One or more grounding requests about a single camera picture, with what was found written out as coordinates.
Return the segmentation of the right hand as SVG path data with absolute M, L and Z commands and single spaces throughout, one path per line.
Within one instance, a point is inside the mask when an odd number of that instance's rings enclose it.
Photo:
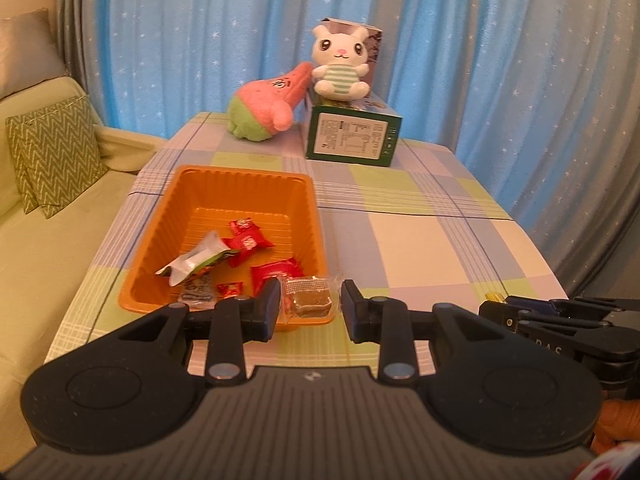
M 640 401 L 605 400 L 594 428 L 591 451 L 600 455 L 620 442 L 640 440 Z

